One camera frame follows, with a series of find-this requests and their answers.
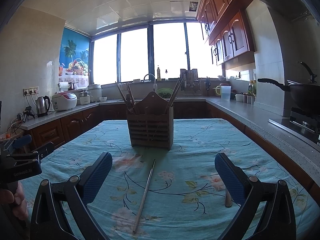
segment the white bowl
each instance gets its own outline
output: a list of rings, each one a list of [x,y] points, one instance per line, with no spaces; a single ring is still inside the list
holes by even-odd
[[[237,94],[236,95],[236,101],[243,102],[243,95]]]

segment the hand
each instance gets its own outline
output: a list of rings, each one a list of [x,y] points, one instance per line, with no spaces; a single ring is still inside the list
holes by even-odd
[[[20,220],[28,218],[27,200],[24,197],[23,187],[21,182],[18,181],[16,193],[13,195],[11,191],[0,189],[0,204],[17,204],[12,209],[12,213]]]

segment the wok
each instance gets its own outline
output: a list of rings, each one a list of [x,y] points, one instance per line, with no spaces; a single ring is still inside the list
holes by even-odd
[[[286,86],[270,78],[258,78],[258,82],[271,83],[291,93],[296,105],[309,114],[320,114],[320,86],[312,84],[290,84]]]

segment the ceiling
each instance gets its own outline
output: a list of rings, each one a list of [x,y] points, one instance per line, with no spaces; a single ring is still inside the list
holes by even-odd
[[[23,6],[66,20],[90,36],[154,19],[192,18],[190,1],[199,0],[25,0]]]

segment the electric kettle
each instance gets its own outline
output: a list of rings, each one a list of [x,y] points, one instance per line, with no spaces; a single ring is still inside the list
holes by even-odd
[[[36,100],[36,108],[37,108],[38,117],[47,115],[50,108],[50,98],[48,96],[39,97]]]

